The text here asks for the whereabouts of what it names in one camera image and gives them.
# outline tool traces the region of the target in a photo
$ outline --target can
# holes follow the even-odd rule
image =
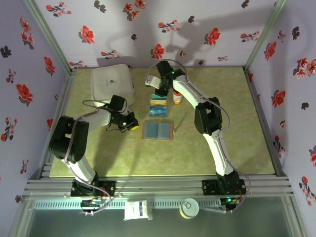
[[[175,104],[180,104],[181,103],[181,100],[182,100],[182,94],[178,91],[173,91],[173,102]]]
[[[179,210],[182,217],[192,219],[198,214],[198,202],[192,198],[187,198],[181,203]]]

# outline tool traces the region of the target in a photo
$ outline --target pill bottle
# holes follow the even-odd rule
[[[182,100],[182,94],[178,91],[173,91],[173,102],[178,105],[181,103]]]

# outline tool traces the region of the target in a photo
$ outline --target cable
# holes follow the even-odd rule
[[[94,214],[96,214],[96,213],[98,213],[100,211],[103,211],[104,209],[106,209],[107,207],[109,207],[111,205],[113,199],[111,198],[111,195],[107,191],[105,191],[104,189],[101,189],[101,188],[99,188],[97,186],[94,186],[94,185],[88,183],[87,181],[81,179],[79,176],[76,175],[76,173],[73,171],[73,169],[71,169],[70,167],[69,167],[69,169],[72,172],[72,174],[75,176],[75,178],[78,179],[80,182],[88,185],[89,187],[92,187],[94,189],[102,191],[104,194],[106,194],[109,197],[109,201],[108,201],[107,204],[105,204],[103,207],[97,209],[96,211],[84,212],[86,215],[91,215],[92,216],[92,215],[94,215]]]
[[[127,100],[124,98],[124,101],[125,101],[126,107],[125,107],[125,109],[123,111],[119,111],[119,113],[121,113],[121,114],[124,113],[127,110]],[[99,103],[103,103],[105,105],[107,104],[106,102],[101,101],[101,100],[84,100],[82,102],[84,105],[86,105],[88,107],[96,108],[96,109],[98,109],[99,107],[96,107],[95,105],[88,105],[88,104],[86,104],[86,102],[99,102]]]
[[[222,132],[224,132],[227,128],[229,128],[229,126],[231,125],[231,120],[230,120],[230,117],[229,117],[228,113],[225,111],[225,109],[224,109],[223,107],[221,107],[220,105],[216,104],[215,102],[209,100],[206,96],[204,96],[203,94],[201,94],[201,93],[199,92],[199,90],[198,90],[198,89],[194,86],[194,84],[190,81],[190,79],[189,79],[189,77],[188,77],[187,70],[186,70],[186,68],[185,68],[181,63],[179,63],[179,62],[177,62],[176,60],[173,60],[173,59],[160,59],[160,60],[156,61],[156,62],[155,62],[154,64],[152,64],[152,65],[149,67],[149,69],[148,69],[147,76],[146,76],[146,82],[148,82],[148,76],[149,76],[150,69],[151,69],[153,66],[155,66],[155,65],[157,64],[157,62],[160,62],[160,61],[172,61],[172,62],[175,62],[176,64],[180,65],[180,66],[183,68],[184,72],[185,72],[186,84],[191,87],[190,90],[191,90],[191,91],[194,90],[194,91],[196,92],[196,94],[200,95],[200,98],[201,98],[201,99],[204,99],[204,100],[207,101],[208,103],[211,103],[212,105],[216,106],[217,108],[219,108],[221,111],[224,112],[224,114],[225,114],[226,117],[227,117],[228,123],[227,123],[227,125],[226,125],[226,127],[225,127],[224,129],[221,129],[221,130],[218,132],[217,135],[218,135],[218,137],[219,137],[220,134],[221,134]],[[250,179],[249,179],[249,177],[248,177],[247,175],[245,175],[245,174],[243,174],[241,171],[239,171],[239,170],[238,170],[236,167],[234,167],[233,164],[228,160],[228,158],[227,158],[227,156],[226,156],[226,154],[225,154],[225,152],[224,152],[224,149],[223,149],[223,146],[222,146],[222,143],[221,143],[221,139],[218,139],[218,141],[219,141],[219,146],[220,146],[221,152],[223,153],[224,159],[225,159],[225,161],[227,162],[227,164],[230,165],[230,167],[231,167],[233,170],[235,170],[239,175],[245,177],[245,178],[248,180],[248,183],[249,183],[249,184],[248,184],[249,187],[248,187],[248,190],[246,191],[246,194],[245,194],[244,198],[241,200],[241,202],[239,203],[238,206],[236,206],[233,210],[231,210],[231,213],[232,213],[233,211],[236,211],[236,210],[243,204],[244,200],[245,200],[246,197],[248,196],[249,191],[250,191],[250,187],[251,187],[251,181],[250,181]]]
[[[97,112],[98,112],[98,109],[96,109],[95,111],[93,111],[93,112],[91,112],[91,113],[82,115],[82,116],[80,116],[79,118],[77,118],[77,119],[75,120],[74,125],[73,125],[73,128],[72,128],[72,133],[71,133],[72,135],[71,135],[71,138],[70,138],[70,141],[69,141],[69,145],[68,145],[68,148],[67,148],[65,157],[64,157],[64,163],[68,166],[68,168],[70,169],[70,171],[72,172],[72,174],[75,176],[75,178],[76,178],[77,180],[79,180],[80,182],[86,184],[86,185],[89,186],[89,187],[92,187],[92,188],[94,188],[94,189],[97,189],[97,190],[102,191],[103,193],[105,193],[105,194],[109,197],[109,202],[108,202],[106,205],[104,205],[102,208],[100,208],[100,209],[98,209],[98,210],[96,210],[96,211],[91,211],[91,213],[85,212],[86,215],[93,215],[94,213],[98,213],[98,212],[104,210],[105,208],[107,208],[109,205],[111,205],[111,202],[112,202],[111,196],[110,196],[110,194],[109,194],[107,191],[105,191],[105,190],[103,190],[103,189],[101,189],[101,188],[99,188],[99,187],[97,187],[97,186],[94,186],[94,185],[88,183],[87,181],[81,179],[79,176],[77,176],[76,173],[71,169],[71,167],[70,167],[70,165],[69,165],[69,161],[68,161],[68,156],[69,156],[71,147],[72,147],[73,142],[74,142],[74,137],[75,137],[74,134],[75,134],[75,130],[76,130],[76,125],[77,125],[77,123],[78,123],[81,119],[83,119],[83,118],[85,118],[85,117],[92,116],[92,115],[96,114]]]
[[[112,130],[108,130],[108,129],[111,127],[111,125],[112,125],[112,124],[110,123],[110,124],[109,124],[109,126],[108,126],[108,127],[107,127],[107,129],[106,129],[108,132],[118,131],[118,130],[119,130],[119,129],[112,129]]]

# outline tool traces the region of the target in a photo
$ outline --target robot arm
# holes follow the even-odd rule
[[[58,120],[48,148],[75,175],[75,189],[80,189],[80,196],[102,194],[102,192],[82,183],[85,181],[88,184],[100,187],[98,174],[89,165],[84,155],[88,133],[112,123],[118,125],[121,132],[134,130],[138,127],[138,121],[134,113],[127,112],[127,105],[124,111],[121,112],[124,103],[124,98],[113,95],[109,104],[105,104],[89,114],[78,119],[62,116]]]
[[[149,76],[145,84],[155,87],[155,94],[160,96],[166,96],[169,89],[172,88],[180,92],[193,106],[195,109],[195,127],[206,139],[213,154],[219,193],[234,193],[236,188],[245,192],[245,189],[241,188],[244,181],[239,179],[238,173],[229,164],[228,152],[220,132],[223,121],[220,109],[204,99],[208,97],[201,96],[200,90],[187,81],[182,70],[173,70],[167,61],[159,62],[157,69],[161,78]],[[219,100],[216,97],[208,98],[208,100],[219,105]]]

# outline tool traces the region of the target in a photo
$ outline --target wall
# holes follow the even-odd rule
[[[73,67],[243,66],[276,0],[36,0]]]
[[[0,7],[0,236],[38,170],[66,73],[22,0]]]
[[[316,20],[313,0],[289,0],[250,72],[310,236],[316,211]]]

